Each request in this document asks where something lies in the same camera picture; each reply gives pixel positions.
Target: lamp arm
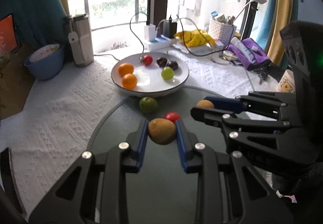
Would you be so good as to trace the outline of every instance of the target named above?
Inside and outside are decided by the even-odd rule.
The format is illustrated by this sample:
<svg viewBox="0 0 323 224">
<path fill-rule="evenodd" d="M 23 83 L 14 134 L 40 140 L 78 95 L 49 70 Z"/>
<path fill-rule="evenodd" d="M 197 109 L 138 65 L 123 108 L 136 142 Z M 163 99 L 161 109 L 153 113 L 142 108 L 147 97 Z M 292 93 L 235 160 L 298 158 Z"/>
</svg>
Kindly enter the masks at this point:
<svg viewBox="0 0 323 224">
<path fill-rule="evenodd" d="M 235 21 L 235 20 L 237 20 L 237 18 L 238 18 L 238 16 L 240 16 L 241 15 L 241 13 L 245 10 L 245 8 L 249 5 L 249 4 L 251 4 L 252 2 L 255 2 L 254 0 L 250 0 L 248 3 L 246 3 L 245 5 L 244 5 L 244 7 L 243 7 L 243 9 L 240 11 L 240 13 L 236 16 L 236 18 L 232 21 L 232 23 Z"/>
</svg>

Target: purple bag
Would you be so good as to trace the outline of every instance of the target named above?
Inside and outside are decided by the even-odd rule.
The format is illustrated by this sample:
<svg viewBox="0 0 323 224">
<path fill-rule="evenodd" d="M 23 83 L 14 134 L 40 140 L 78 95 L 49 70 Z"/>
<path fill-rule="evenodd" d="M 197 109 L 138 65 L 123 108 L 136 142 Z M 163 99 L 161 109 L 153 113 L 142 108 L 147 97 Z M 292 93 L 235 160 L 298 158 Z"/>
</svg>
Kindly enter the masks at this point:
<svg viewBox="0 0 323 224">
<path fill-rule="evenodd" d="M 228 50 L 235 53 L 246 70 L 254 70 L 270 62 L 269 57 L 265 54 L 262 48 L 255 41 L 253 41 L 252 38 L 246 38 L 241 42 L 245 45 L 246 48 L 250 50 L 251 54 L 255 57 L 255 61 L 253 63 L 249 59 L 247 59 L 236 46 L 230 44 Z"/>
</svg>

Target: plastic storage basket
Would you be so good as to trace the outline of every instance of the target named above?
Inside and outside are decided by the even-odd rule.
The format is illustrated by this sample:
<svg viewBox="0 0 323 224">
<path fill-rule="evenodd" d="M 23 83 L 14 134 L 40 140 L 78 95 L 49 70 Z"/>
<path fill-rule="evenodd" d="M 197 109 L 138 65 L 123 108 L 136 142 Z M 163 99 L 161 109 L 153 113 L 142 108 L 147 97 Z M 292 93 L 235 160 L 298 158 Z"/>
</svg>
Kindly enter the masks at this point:
<svg viewBox="0 0 323 224">
<path fill-rule="evenodd" d="M 235 25 L 223 24 L 214 19 L 210 19 L 208 33 L 213 39 L 220 40 L 224 46 L 227 46 L 235 36 L 236 29 L 237 27 Z"/>
</svg>

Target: white tablecloth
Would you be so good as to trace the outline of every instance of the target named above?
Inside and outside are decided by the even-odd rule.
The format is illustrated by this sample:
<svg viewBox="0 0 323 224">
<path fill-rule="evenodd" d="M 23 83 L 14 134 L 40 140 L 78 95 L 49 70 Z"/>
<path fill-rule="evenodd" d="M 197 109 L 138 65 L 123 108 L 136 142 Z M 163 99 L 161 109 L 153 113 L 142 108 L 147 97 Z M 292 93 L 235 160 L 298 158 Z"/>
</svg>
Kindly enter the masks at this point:
<svg viewBox="0 0 323 224">
<path fill-rule="evenodd" d="M 118 49 L 109 53 L 122 58 L 138 52 Z M 252 90 L 242 67 L 191 58 L 175 50 L 170 54 L 188 65 L 188 85 L 225 97 Z M 21 113 L 1 121 L 0 145 L 12 148 L 14 174 L 28 214 L 86 149 L 103 116 L 126 97 L 117 91 L 110 76 L 116 63 L 112 57 L 100 56 L 85 68 L 64 65 L 53 79 L 35 82 Z M 255 90 L 275 90 L 273 78 L 259 85 L 256 74 L 250 73 L 250 77 Z"/>
</svg>

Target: yellow plastic bag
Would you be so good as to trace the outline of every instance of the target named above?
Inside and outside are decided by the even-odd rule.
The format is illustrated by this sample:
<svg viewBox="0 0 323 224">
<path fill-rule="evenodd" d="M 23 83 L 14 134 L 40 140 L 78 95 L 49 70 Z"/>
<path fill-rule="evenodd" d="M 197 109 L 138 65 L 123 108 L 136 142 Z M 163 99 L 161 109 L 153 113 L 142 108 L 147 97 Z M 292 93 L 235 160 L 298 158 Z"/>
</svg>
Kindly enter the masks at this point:
<svg viewBox="0 0 323 224">
<path fill-rule="evenodd" d="M 200 30 L 201 33 L 205 36 L 205 38 L 200 34 L 200 32 L 196 29 L 193 31 L 184 31 L 184 37 L 183 37 L 183 31 L 178 32 L 174 35 L 175 38 L 180 38 L 182 42 L 185 41 L 186 46 L 192 47 L 192 46 L 202 46 L 207 43 L 214 45 L 215 41 L 214 39 L 205 31 Z"/>
</svg>

